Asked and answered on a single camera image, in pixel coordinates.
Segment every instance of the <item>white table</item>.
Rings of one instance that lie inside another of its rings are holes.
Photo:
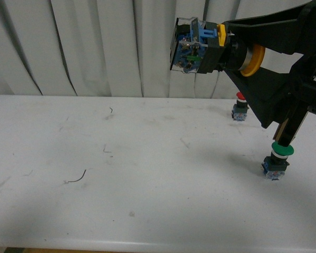
[[[316,252],[316,116],[271,181],[234,103],[0,96],[0,246]]]

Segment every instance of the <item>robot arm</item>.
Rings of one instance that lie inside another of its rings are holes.
[[[280,74],[260,67],[266,48],[302,57]],[[316,0],[223,24],[178,18],[170,63],[184,73],[225,71],[262,127],[279,124],[274,139],[287,147],[307,112],[316,114]]]

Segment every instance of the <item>curtain fold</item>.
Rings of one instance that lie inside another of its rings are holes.
[[[132,1],[97,0],[112,96],[142,96]]]
[[[169,96],[175,0],[135,0],[137,49],[145,97]]]
[[[177,17],[222,23],[309,0],[0,0],[0,94],[232,99],[224,72],[170,71]],[[288,73],[300,57],[266,50]]]
[[[77,95],[111,96],[97,2],[52,0],[52,9]]]
[[[0,14],[0,94],[40,95],[4,25]]]
[[[52,8],[47,0],[5,0],[28,66],[43,95],[76,95],[61,55]]]

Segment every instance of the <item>small wire scrap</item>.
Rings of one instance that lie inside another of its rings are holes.
[[[77,179],[75,181],[64,181],[64,183],[75,183],[75,182],[80,181],[84,177],[85,172],[86,172],[86,169],[84,170],[83,175],[79,179]]]
[[[105,151],[106,144],[104,145],[103,153],[111,153],[111,151]]]

